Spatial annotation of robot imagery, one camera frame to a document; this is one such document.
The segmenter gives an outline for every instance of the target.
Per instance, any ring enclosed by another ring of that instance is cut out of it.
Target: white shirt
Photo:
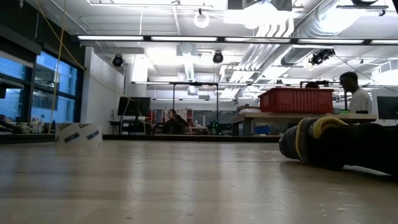
[[[362,88],[357,89],[353,93],[353,97],[351,98],[351,102],[349,103],[349,112],[355,113],[359,110],[367,110],[369,114],[372,111],[372,99],[368,95],[368,93]]]

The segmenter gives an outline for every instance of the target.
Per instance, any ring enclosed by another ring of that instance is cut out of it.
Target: window
[[[7,89],[5,99],[0,99],[0,115],[16,121],[21,117],[23,97],[23,90]]]
[[[42,52],[37,56],[35,69],[35,84],[42,85],[49,88],[54,88],[57,85],[57,90],[62,93],[76,95],[77,84],[77,69],[69,64],[61,61],[57,72],[58,59]]]
[[[50,122],[51,109],[53,103],[53,94],[40,90],[33,92],[32,117],[41,118],[44,115],[44,121]],[[53,120],[56,123],[71,123],[75,111],[75,100],[63,96],[55,96]]]
[[[27,67],[25,65],[0,57],[0,73],[24,80],[26,72]]]

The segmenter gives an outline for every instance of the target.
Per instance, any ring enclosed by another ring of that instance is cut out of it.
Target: red bin
[[[259,95],[262,112],[332,113],[333,90],[315,88],[272,88]]]

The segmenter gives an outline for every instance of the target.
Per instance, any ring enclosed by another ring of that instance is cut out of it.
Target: computer monitor
[[[398,97],[378,96],[377,111],[379,119],[398,119]]]
[[[148,116],[149,110],[150,97],[120,97],[118,116]]]

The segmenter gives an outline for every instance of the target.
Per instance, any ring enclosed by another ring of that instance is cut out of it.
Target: floor
[[[398,181],[283,157],[277,144],[0,146],[1,223],[398,223]]]

